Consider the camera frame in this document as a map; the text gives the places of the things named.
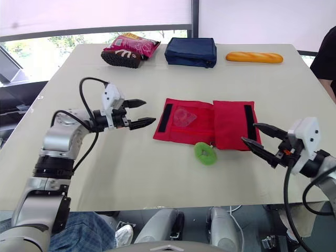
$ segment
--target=bread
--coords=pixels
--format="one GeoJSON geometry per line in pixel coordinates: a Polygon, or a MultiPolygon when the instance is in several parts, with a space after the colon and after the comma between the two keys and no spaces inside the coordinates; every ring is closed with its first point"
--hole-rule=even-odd
{"type": "Polygon", "coordinates": [[[243,62],[262,62],[262,63],[281,63],[284,59],[280,54],[271,52],[244,52],[232,51],[226,55],[226,59],[230,61],[243,62]]]}

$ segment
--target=chip bag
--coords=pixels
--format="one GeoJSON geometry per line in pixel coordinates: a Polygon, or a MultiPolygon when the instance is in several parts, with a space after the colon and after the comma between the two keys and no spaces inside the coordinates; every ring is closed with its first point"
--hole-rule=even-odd
{"type": "Polygon", "coordinates": [[[142,38],[132,33],[125,33],[118,36],[109,47],[104,48],[104,51],[124,49],[138,52],[142,59],[148,59],[153,56],[159,45],[159,41],[142,38]]]}

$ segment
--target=red pouch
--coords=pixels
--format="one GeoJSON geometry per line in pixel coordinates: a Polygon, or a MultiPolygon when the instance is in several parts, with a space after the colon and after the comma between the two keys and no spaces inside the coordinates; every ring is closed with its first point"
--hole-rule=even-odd
{"type": "Polygon", "coordinates": [[[241,137],[261,144],[253,101],[214,101],[215,146],[220,150],[249,151],[241,137]]]}
{"type": "Polygon", "coordinates": [[[200,101],[166,99],[164,111],[153,138],[188,144],[214,142],[213,105],[200,101]]]}
{"type": "Polygon", "coordinates": [[[253,101],[200,101],[166,99],[154,139],[176,143],[213,144],[220,150],[248,151],[241,137],[259,143],[253,101]]]}

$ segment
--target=navy blue bag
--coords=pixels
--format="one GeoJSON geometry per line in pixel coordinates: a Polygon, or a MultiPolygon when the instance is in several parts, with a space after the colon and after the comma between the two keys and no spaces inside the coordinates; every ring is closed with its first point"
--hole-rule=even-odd
{"type": "Polygon", "coordinates": [[[213,68],[217,62],[213,38],[172,38],[164,55],[169,65],[213,68]]]}

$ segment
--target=green ring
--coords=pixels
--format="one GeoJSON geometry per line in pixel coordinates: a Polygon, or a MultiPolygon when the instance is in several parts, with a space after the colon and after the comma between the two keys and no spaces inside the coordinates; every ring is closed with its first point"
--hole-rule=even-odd
{"type": "Polygon", "coordinates": [[[199,142],[194,146],[194,152],[196,158],[205,165],[212,165],[217,161],[216,152],[211,148],[210,145],[199,142]]]}

